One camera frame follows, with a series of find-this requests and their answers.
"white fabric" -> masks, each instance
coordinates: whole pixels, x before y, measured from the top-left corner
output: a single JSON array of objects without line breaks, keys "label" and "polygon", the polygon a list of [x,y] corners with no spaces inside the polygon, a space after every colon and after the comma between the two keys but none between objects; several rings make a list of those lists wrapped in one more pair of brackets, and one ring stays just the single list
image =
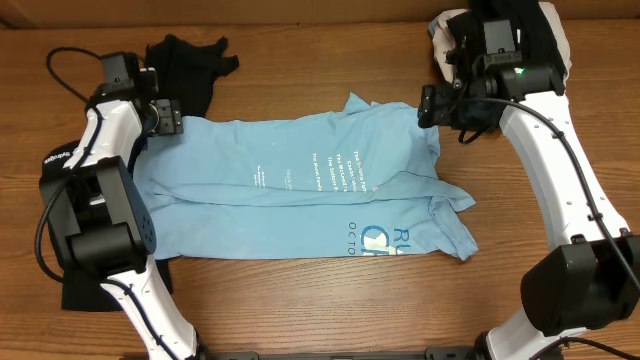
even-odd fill
[{"label": "white fabric", "polygon": [[[541,2],[540,8],[551,26],[551,31],[553,31],[556,43],[558,44],[558,51],[560,52],[564,66],[567,68],[567,73],[564,77],[564,81],[566,82],[569,78],[569,69],[571,68],[569,41],[567,41],[567,37],[564,34],[564,29],[560,24],[560,17],[556,12],[555,6],[548,2]],[[429,25],[429,30],[433,38],[433,57],[436,62],[438,62],[444,79],[448,82],[453,81],[454,66],[447,64],[447,51],[452,50],[456,46],[456,42],[449,31],[447,20],[467,11],[469,11],[469,9],[444,11]]]}]

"blue t-shirt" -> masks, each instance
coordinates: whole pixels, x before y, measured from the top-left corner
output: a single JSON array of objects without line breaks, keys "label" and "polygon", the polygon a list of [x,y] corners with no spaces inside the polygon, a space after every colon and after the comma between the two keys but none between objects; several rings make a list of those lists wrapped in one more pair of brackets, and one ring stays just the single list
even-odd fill
[{"label": "blue t-shirt", "polygon": [[213,123],[149,139],[134,180],[157,258],[280,259],[419,254],[466,259],[476,244],[456,216],[474,204],[437,179],[437,128],[404,103],[297,120]]}]

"wooden tabletop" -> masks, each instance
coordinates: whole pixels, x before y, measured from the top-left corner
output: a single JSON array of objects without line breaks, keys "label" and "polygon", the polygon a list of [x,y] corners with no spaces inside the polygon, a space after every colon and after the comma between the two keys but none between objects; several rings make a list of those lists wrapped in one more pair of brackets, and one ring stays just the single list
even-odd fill
[{"label": "wooden tabletop", "polygon": [[[640,21],[567,21],[568,96],[585,152],[618,212],[640,228]],[[173,33],[194,44],[229,38],[240,68],[215,84],[208,118],[248,121],[341,110],[349,92],[417,106],[436,81],[425,23],[344,26],[0,30],[0,359],[106,360],[143,353],[123,313],[60,310],[61,287],[38,268],[40,161],[77,139],[84,105],[47,73],[57,46],[136,51]],[[100,64],[54,61],[84,94]],[[542,217],[515,151],[501,136],[469,146],[442,128],[441,178],[477,205],[460,214],[480,250],[462,263],[441,253],[282,261],[178,259],[174,299],[214,350],[259,353],[402,351],[466,345],[520,306],[522,275],[547,254]],[[47,260],[54,257],[49,245]],[[640,316],[589,333],[640,354]],[[572,359],[606,358],[581,346]]]}]

